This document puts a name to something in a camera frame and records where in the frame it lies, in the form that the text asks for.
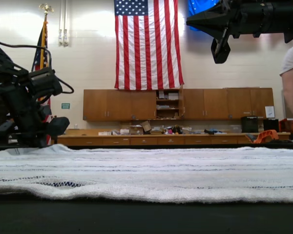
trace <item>black container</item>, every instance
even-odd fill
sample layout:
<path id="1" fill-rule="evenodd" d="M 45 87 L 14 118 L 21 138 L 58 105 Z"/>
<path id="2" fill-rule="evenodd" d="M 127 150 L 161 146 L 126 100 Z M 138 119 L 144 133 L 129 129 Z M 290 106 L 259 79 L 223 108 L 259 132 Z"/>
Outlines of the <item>black container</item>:
<path id="1" fill-rule="evenodd" d="M 277 133 L 280 132 L 279 129 L 279 120 L 278 119 L 264 119 L 264 130 L 276 130 Z"/>
<path id="2" fill-rule="evenodd" d="M 246 116 L 241 118 L 242 133 L 258 133 L 258 118 Z"/>

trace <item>orange object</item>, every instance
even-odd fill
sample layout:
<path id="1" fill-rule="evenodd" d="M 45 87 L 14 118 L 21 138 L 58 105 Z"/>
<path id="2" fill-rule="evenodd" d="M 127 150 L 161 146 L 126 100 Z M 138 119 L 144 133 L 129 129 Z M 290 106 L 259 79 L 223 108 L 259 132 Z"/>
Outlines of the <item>orange object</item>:
<path id="1" fill-rule="evenodd" d="M 293 133 L 293 120 L 283 119 L 279 121 L 280 132 Z"/>
<path id="2" fill-rule="evenodd" d="M 276 130 L 267 130 L 258 135 L 256 138 L 251 134 L 246 134 L 246 137 L 253 143 L 253 144 L 260 144 L 266 143 L 266 139 L 271 137 L 272 140 L 279 140 L 279 136 Z"/>

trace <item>gold flagpole finial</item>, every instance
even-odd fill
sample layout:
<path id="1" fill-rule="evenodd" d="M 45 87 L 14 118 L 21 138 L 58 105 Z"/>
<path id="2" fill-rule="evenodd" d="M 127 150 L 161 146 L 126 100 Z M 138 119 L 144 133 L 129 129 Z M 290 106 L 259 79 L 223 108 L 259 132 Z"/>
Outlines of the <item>gold flagpole finial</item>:
<path id="1" fill-rule="evenodd" d="M 47 16 L 50 12 L 53 13 L 54 9 L 52 6 L 48 5 L 47 3 L 41 4 L 39 6 L 40 9 L 44 10 L 44 15 Z"/>

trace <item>blue flag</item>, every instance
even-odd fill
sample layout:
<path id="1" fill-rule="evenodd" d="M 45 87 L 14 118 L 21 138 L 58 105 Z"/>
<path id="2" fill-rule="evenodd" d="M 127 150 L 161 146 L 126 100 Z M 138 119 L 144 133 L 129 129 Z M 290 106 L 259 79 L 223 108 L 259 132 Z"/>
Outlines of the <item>blue flag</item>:
<path id="1" fill-rule="evenodd" d="M 188 0 L 189 16 L 193 16 L 202 11 L 206 11 L 216 5 L 218 0 Z M 199 31 L 196 28 L 190 27 L 191 30 Z"/>

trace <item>green exit sign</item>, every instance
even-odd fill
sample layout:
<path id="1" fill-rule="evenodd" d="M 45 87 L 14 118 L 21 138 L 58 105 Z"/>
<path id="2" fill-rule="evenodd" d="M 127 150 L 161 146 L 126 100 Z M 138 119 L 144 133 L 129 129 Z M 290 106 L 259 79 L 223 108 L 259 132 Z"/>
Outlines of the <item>green exit sign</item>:
<path id="1" fill-rule="evenodd" d="M 62 103 L 62 109 L 70 109 L 70 103 Z"/>

